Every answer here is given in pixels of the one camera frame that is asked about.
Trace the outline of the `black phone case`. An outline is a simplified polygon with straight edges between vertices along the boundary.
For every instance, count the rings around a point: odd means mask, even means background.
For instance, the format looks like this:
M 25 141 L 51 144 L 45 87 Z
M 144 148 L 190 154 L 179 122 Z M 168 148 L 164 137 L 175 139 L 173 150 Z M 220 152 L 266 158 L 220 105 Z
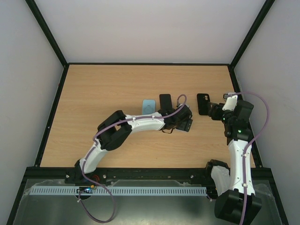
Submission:
M 198 113 L 200 115 L 208 116 L 209 102 L 210 102 L 209 94 L 198 93 L 196 97 L 197 97 Z

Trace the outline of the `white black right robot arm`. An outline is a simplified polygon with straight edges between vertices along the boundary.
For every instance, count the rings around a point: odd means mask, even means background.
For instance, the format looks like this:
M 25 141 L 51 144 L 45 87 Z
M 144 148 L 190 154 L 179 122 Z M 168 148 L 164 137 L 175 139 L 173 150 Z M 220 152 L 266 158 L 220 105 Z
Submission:
M 228 165 L 212 159 L 206 165 L 204 177 L 216 186 L 216 218 L 237 225 L 251 224 L 262 207 L 251 177 L 252 146 L 249 143 L 252 132 L 248 126 L 253 108 L 251 103 L 238 100 L 236 96 L 224 104 L 208 104 L 208 115 L 221 121 L 225 127 L 231 162 Z

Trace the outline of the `lavender phone case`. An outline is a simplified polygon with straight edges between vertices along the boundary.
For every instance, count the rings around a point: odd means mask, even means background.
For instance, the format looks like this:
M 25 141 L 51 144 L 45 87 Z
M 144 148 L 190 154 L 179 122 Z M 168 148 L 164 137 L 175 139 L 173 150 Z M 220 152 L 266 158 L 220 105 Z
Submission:
M 176 130 L 183 131 L 183 132 L 189 132 L 191 129 L 192 123 L 193 123 L 192 119 L 185 120 L 176 127 Z

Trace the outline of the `purple smartphone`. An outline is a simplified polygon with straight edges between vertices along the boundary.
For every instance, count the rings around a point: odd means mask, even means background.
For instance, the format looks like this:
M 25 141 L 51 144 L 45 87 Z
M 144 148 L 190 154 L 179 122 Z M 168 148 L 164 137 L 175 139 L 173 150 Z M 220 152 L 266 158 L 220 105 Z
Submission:
M 168 110 L 173 109 L 172 98 L 171 98 L 170 94 L 160 94 L 159 101 L 160 101 L 160 109 L 161 110 L 168 111 Z

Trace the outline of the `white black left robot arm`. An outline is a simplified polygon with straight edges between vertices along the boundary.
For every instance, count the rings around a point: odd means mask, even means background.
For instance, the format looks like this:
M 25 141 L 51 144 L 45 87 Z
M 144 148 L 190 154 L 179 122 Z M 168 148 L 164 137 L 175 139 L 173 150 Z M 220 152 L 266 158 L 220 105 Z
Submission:
M 92 147 L 76 162 L 69 179 L 73 183 L 86 182 L 86 177 L 91 179 L 101 159 L 108 152 L 119 148 L 131 134 L 174 129 L 188 132 L 192 121 L 192 111 L 183 104 L 176 109 L 160 109 L 146 115 L 128 115 L 118 110 L 98 126 Z

